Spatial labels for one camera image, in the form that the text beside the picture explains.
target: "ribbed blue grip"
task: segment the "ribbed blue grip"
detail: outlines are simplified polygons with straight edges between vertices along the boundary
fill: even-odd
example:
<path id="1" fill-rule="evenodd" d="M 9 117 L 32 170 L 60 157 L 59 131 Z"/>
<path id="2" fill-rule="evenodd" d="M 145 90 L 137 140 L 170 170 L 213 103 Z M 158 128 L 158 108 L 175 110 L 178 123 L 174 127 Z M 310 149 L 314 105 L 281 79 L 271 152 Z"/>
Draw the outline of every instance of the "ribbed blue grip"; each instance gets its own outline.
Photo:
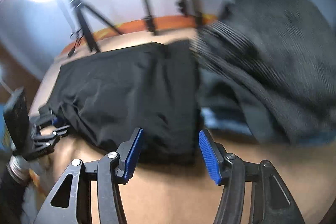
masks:
<path id="1" fill-rule="evenodd" d="M 142 144 L 143 144 L 143 130 L 140 129 L 133 143 L 131 151 L 125 160 L 125 173 L 123 175 L 123 178 L 126 180 L 129 180 L 133 177 L 135 167 L 137 165 L 139 155 L 141 152 Z"/>
<path id="2" fill-rule="evenodd" d="M 218 185 L 221 181 L 221 175 L 219 173 L 219 163 L 218 163 L 219 161 L 215 156 L 203 130 L 199 132 L 198 142 L 199 142 L 199 148 L 201 149 L 203 154 L 205 165 L 209 172 L 209 176 Z"/>

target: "orange border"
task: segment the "orange border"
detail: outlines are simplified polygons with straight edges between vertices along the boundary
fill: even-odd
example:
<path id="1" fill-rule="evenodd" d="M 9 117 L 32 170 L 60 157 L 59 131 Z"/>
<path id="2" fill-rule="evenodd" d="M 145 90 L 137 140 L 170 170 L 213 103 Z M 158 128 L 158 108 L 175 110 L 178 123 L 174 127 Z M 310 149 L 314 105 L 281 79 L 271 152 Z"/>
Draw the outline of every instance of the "orange border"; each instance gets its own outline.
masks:
<path id="1" fill-rule="evenodd" d="M 215 15 L 203 15 L 204 18 L 204 23 L 209 24 L 213 22 L 214 20 L 217 19 Z M 182 29 L 182 28 L 194 28 L 195 22 L 194 22 L 194 17 L 188 16 L 165 16 L 165 17 L 157 17 L 154 19 L 155 26 L 157 30 L 168 30 L 168 29 Z M 120 25 L 117 25 L 118 29 L 120 29 L 123 33 L 132 33 L 132 32 L 140 32 L 140 31 L 145 31 L 147 30 L 145 21 L 144 20 L 135 20 L 131 22 L 126 22 Z M 93 33 L 93 37 L 95 38 L 96 41 L 113 37 L 117 35 L 117 33 L 110 29 L 102 29 L 97 32 Z M 72 47 L 74 46 L 74 42 L 70 43 L 67 45 L 61 52 L 67 53 L 69 52 Z"/>

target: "silver rivet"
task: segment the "silver rivet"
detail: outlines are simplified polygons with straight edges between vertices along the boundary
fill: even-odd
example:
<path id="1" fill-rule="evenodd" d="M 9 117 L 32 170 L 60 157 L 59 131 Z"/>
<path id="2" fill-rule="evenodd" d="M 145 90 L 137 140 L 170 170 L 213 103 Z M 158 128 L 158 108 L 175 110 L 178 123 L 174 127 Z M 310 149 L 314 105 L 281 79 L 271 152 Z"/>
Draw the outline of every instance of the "silver rivet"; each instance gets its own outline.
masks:
<path id="1" fill-rule="evenodd" d="M 229 160 L 234 160 L 236 158 L 236 155 L 233 154 L 233 153 L 227 153 L 226 154 L 226 157 L 229 159 Z"/>
<path id="2" fill-rule="evenodd" d="M 263 161 L 262 161 L 262 164 L 263 164 L 265 167 L 270 167 L 270 166 L 271 166 L 271 162 L 268 161 L 268 160 L 263 160 Z"/>
<path id="3" fill-rule="evenodd" d="M 72 164 L 73 166 L 78 166 L 78 165 L 80 165 L 80 163 L 81 163 L 81 160 L 80 160 L 80 159 L 74 159 L 74 160 L 71 162 L 71 164 Z"/>
<path id="4" fill-rule="evenodd" d="M 118 156 L 118 153 L 117 153 L 117 152 L 110 152 L 110 153 L 108 153 L 107 156 L 108 156 L 110 159 L 114 159 L 115 157 Z"/>

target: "table surface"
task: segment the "table surface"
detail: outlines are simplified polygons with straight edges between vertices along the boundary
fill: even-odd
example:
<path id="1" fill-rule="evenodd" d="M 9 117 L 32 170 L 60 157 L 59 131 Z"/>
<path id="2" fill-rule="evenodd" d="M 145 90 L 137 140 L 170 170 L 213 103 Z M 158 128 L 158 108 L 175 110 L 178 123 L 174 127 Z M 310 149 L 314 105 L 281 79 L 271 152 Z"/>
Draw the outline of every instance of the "table surface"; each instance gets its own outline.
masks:
<path id="1" fill-rule="evenodd" d="M 175 39 L 191 38 L 194 29 L 166 31 L 153 37 L 148 32 L 137 32 L 112 37 L 99 42 L 102 51 L 130 47 L 151 41 L 170 43 Z M 31 106 L 30 115 L 38 113 L 55 84 L 62 64 L 89 55 L 86 46 L 67 59 L 67 54 L 55 58 L 44 76 Z M 317 224 L 336 197 L 336 142 L 320 147 L 289 147 L 285 145 L 244 144 L 214 136 L 228 152 L 242 160 L 259 163 L 270 160 L 283 178 L 303 214 L 306 224 Z M 73 159 L 84 162 L 98 160 L 101 151 L 79 137 L 61 139 L 51 155 L 53 178 L 56 181 Z M 96 182 L 91 184 L 93 223 L 99 223 Z M 203 159 L 197 155 L 193 166 L 137 165 L 133 178 L 120 185 L 123 207 L 129 224 L 205 224 L 213 223 L 222 186 L 209 178 Z M 248 223 L 251 200 L 251 183 L 246 183 L 243 217 Z"/>

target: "light stand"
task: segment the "light stand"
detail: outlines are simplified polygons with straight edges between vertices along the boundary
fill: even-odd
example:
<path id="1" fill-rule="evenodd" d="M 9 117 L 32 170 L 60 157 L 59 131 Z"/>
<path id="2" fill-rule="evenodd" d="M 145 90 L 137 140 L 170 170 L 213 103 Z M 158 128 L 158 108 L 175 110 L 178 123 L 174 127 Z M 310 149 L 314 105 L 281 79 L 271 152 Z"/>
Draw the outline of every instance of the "light stand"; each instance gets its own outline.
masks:
<path id="1" fill-rule="evenodd" d="M 103 17 L 99 12 L 97 12 L 93 7 L 91 7 L 87 3 L 83 2 L 82 0 L 70 0 L 70 5 L 73 7 L 73 10 L 74 10 L 75 15 L 77 17 L 78 24 L 82 28 L 83 35 L 86 39 L 87 45 L 88 45 L 91 52 L 93 50 L 96 50 L 97 52 L 100 52 L 100 48 L 99 48 L 98 44 L 96 43 L 95 39 L 93 38 L 90 27 L 88 26 L 88 24 L 86 22 L 86 19 L 85 19 L 85 16 L 82 13 L 82 9 L 86 8 L 94 16 L 96 16 L 98 19 L 100 19 L 102 22 L 104 22 L 107 26 L 109 26 L 111 29 L 115 30 L 118 34 L 123 34 L 123 32 L 118 30 L 112 23 L 110 23 L 105 17 Z"/>

